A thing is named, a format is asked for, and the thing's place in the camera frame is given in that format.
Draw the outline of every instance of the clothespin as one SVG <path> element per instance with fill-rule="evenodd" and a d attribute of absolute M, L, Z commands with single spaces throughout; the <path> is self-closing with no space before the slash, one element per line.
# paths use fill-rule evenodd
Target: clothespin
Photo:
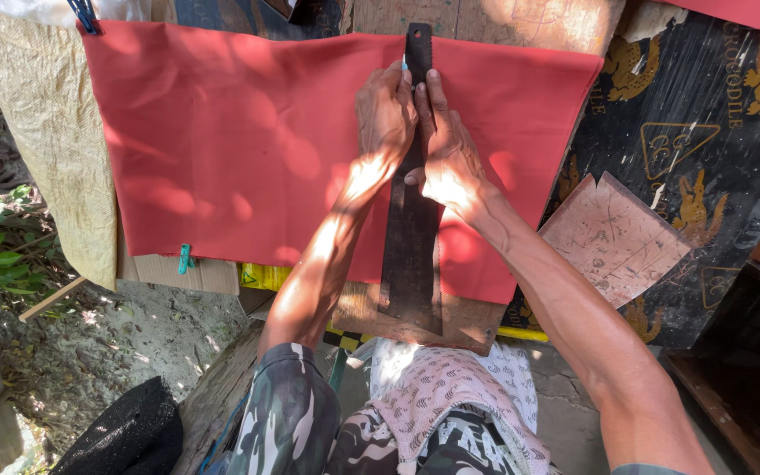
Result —
<path fill-rule="evenodd" d="M 93 11 L 93 4 L 90 0 L 67 0 L 67 3 L 75 12 L 75 16 L 81 20 L 81 25 L 84 26 L 84 31 L 90 35 L 98 35 L 99 30 L 93 25 L 95 17 L 95 11 Z"/>
<path fill-rule="evenodd" d="M 186 274 L 186 268 L 195 269 L 195 259 L 189 255 L 189 244 L 181 244 L 181 262 L 177 264 L 177 273 Z"/>

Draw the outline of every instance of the camouflage shorts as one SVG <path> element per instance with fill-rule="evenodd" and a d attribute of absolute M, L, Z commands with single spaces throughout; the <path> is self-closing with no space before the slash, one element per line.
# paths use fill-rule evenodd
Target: camouflage shorts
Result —
<path fill-rule="evenodd" d="M 336 392 L 297 343 L 271 348 L 254 374 L 229 475 L 319 475 L 341 425 Z"/>
<path fill-rule="evenodd" d="M 480 453 L 487 453 L 482 441 L 488 438 L 502 446 L 497 431 L 493 424 L 490 428 L 490 423 L 486 424 L 482 416 L 472 419 L 464 407 L 457 409 L 449 415 L 445 425 L 473 428 L 475 436 L 470 442 L 462 444 L 464 434 L 461 430 L 456 431 L 458 434 L 455 435 L 450 429 L 437 431 L 428 445 L 427 451 L 430 453 L 422 457 L 423 460 L 419 459 L 418 473 L 444 475 L 458 473 L 460 468 L 476 467 L 480 473 L 518 475 L 520 470 L 512 469 L 515 464 L 507 459 L 499 460 L 500 463 L 494 463 L 489 469 L 489 460 L 480 459 Z M 227 473 L 321 475 L 327 469 L 334 474 L 395 475 L 397 450 L 385 449 L 394 441 L 379 413 L 370 406 L 363 407 L 345 423 L 344 440 L 332 450 L 333 441 L 340 432 L 341 419 L 339 400 L 318 372 L 312 350 L 296 343 L 273 347 L 263 355 L 254 374 L 234 448 L 235 456 Z M 489 431 L 490 437 L 483 437 L 486 431 Z M 460 450 L 461 446 L 470 449 Z M 333 452 L 331 466 L 328 467 L 328 458 Z M 557 473 L 560 472 L 551 465 L 550 475 Z M 618 467 L 613 475 L 685 474 L 669 468 L 628 464 Z"/>

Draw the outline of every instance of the green clothespin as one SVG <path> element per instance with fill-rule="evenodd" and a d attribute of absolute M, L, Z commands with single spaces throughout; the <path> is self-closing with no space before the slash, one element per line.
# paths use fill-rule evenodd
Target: green clothespin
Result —
<path fill-rule="evenodd" d="M 177 273 L 186 274 L 186 267 L 195 269 L 195 259 L 189 255 L 189 244 L 181 244 L 181 262 L 177 264 Z"/>

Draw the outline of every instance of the red fabric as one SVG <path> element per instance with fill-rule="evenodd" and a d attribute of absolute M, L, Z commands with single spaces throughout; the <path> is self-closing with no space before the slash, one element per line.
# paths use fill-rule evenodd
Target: red fabric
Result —
<path fill-rule="evenodd" d="M 701 14 L 760 29 L 760 0 L 665 0 Z"/>
<path fill-rule="evenodd" d="M 357 156 L 354 93 L 403 37 L 269 41 L 163 23 L 101 21 L 83 36 L 131 255 L 293 265 Z M 433 39 L 433 65 L 486 173 L 532 226 L 602 60 Z M 379 282 L 388 191 L 349 278 Z M 507 303 L 497 252 L 446 211 L 442 289 Z"/>

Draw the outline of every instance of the dirt ground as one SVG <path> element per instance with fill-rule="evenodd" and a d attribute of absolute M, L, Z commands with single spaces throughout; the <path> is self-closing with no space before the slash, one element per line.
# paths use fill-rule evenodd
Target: dirt ground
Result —
<path fill-rule="evenodd" d="M 46 452 L 66 451 L 125 391 L 163 376 L 181 401 L 250 323 L 238 297 L 119 281 L 77 295 L 98 304 L 23 324 L 0 312 L 3 374 L 17 409 L 46 429 Z"/>

